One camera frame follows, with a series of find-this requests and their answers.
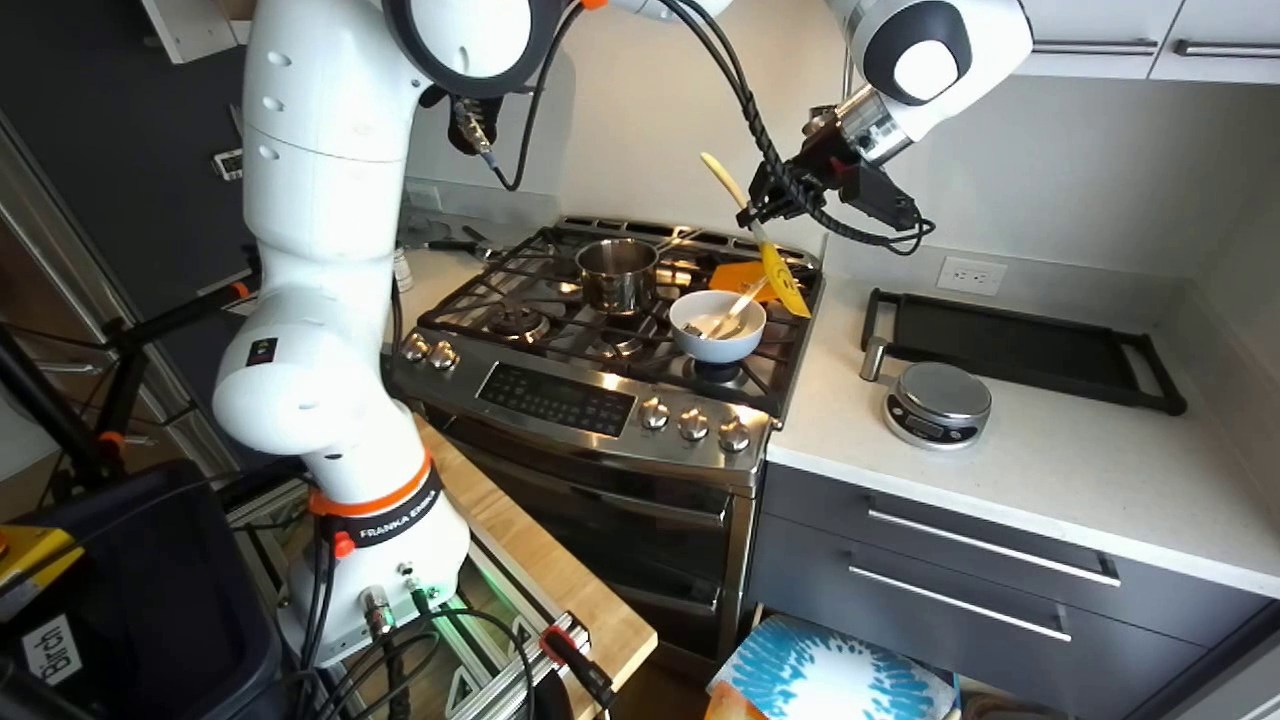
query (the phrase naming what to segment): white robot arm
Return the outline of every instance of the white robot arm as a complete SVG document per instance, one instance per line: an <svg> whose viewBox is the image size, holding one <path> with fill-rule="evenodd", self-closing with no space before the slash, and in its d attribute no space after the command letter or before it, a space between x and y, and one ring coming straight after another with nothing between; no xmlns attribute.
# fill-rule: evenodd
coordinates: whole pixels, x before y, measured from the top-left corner
<svg viewBox="0 0 1280 720"><path fill-rule="evenodd" d="M639 15L732 0L614 0ZM242 221L259 239L259 313L222 353L212 407L246 449L299 456L314 479L314 563L289 581L305 662L362 646L368 614L456 590L469 529L407 407L378 384L405 157L420 96L500 99L548 57L566 0L259 0L242 77ZM827 111L799 158L765 163L757 221L812 210L833 158L879 163L1001 84L1027 48L1016 0L862 0L876 91Z"/></svg>

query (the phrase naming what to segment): stove top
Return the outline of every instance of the stove top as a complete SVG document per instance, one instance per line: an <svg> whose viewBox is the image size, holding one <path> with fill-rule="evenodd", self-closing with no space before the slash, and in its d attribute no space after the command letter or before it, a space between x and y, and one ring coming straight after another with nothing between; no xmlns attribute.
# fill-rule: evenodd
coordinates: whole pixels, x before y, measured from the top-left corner
<svg viewBox="0 0 1280 720"><path fill-rule="evenodd" d="M597 239L639 239L658 253L656 291L639 315L607 315L581 291L575 253ZM701 413L710 424L785 426L806 321L768 313L759 348L732 369L704 369L677 348L669 306L709 289L715 263L757 259L759 242L682 223L566 215L539 227L474 279L427 306L400 345L388 384L423 413L469 413L502 424L542 418L566 430L629 434L629 424L662 424ZM819 296L819 259L785 253L806 302Z"/></svg>

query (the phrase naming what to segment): stainless steel stove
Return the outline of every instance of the stainless steel stove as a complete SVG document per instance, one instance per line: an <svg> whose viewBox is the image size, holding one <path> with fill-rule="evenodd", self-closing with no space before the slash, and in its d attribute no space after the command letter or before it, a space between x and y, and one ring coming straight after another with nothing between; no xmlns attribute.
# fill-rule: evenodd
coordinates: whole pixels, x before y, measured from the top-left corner
<svg viewBox="0 0 1280 720"><path fill-rule="evenodd" d="M658 253L649 313L618 321L585 301L575 253L597 239ZM427 306L388 359L400 399L704 661L738 618L757 470L806 321L768 313L745 363L704 369L677 348L669 306L757 253L746 237L573 215ZM785 257L816 302L819 259Z"/></svg>

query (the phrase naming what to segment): black tray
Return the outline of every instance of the black tray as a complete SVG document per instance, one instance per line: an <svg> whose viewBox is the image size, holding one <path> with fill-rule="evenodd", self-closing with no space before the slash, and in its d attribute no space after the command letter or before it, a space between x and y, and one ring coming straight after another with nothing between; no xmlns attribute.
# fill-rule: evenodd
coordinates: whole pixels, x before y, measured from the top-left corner
<svg viewBox="0 0 1280 720"><path fill-rule="evenodd" d="M942 359L1012 384L1154 407L1169 417L1187 413L1153 334L876 289L860 348L869 353L872 338L900 359Z"/></svg>

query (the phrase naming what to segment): bowl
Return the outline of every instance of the bowl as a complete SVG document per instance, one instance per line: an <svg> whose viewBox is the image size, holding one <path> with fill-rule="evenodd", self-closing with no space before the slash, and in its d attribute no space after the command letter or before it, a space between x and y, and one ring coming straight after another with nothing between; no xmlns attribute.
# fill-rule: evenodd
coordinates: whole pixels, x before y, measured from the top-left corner
<svg viewBox="0 0 1280 720"><path fill-rule="evenodd" d="M677 345L701 359L701 363L735 363L745 357L757 353L759 334L765 334L765 323L768 323L768 313L759 301L752 301L745 306L745 329L732 331L732 334L696 334L688 323L704 313L720 315L729 313L729 302L738 301L738 291L688 291L678 296L671 306L669 306L669 321L677 329Z"/></svg>

